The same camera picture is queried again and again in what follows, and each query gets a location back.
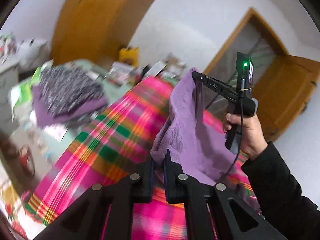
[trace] wrist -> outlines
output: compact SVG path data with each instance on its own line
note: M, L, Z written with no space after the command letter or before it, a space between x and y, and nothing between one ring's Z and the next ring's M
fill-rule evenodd
M265 140L257 143L253 147L251 147L250 152L248 152L249 158L253 161L255 160L266 148L268 144Z

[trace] folded clothes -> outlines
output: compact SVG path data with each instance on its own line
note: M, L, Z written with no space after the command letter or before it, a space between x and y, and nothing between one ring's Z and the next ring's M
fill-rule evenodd
M44 69L39 86L52 117L67 114L89 99L103 97L101 85L81 68L58 66Z
M46 125L51 125L55 123L65 123L67 121L73 120L77 117L81 117L84 114L91 113L97 109L101 109L104 106L107 107L108 100L105 96L97 99L86 100L78 108L73 109L69 113L59 114L55 117L50 115L48 112L48 107L46 102L41 96L41 87L34 86L32 88L33 94L33 107L36 111L37 125L40 127L45 127Z
M235 159L224 143L224 134L202 122L204 102L202 83L194 81L192 68L170 95L170 115L157 134L151 156L161 163L167 149L184 173L201 183L214 185Z

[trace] open door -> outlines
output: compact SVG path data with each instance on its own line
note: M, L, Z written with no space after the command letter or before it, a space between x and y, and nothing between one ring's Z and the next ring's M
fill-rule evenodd
M276 140L306 107L320 75L320 63L277 56L252 90L267 141Z

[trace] person's arm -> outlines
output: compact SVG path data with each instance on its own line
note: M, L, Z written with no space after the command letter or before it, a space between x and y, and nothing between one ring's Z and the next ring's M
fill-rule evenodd
M227 115L224 129L240 124L236 115ZM301 187L272 142L265 142L257 116L244 119L241 150L249 155L242 166L266 220L288 240L320 239L320 211L301 196Z

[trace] door frame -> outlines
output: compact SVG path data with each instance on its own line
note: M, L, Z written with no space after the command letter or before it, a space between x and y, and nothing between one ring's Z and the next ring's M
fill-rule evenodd
M272 29L272 27L253 7L250 7L238 23L237 27L233 30L231 35L221 46L220 50L214 56L212 61L208 64L208 66L203 72L204 74L208 75L215 68L219 60L221 60L223 54L231 46L236 37L248 23L251 23L253 26L256 27L256 29L261 33L262 37L270 44L271 48L277 55L289 54L288 50L286 49L278 35L275 33L275 31Z

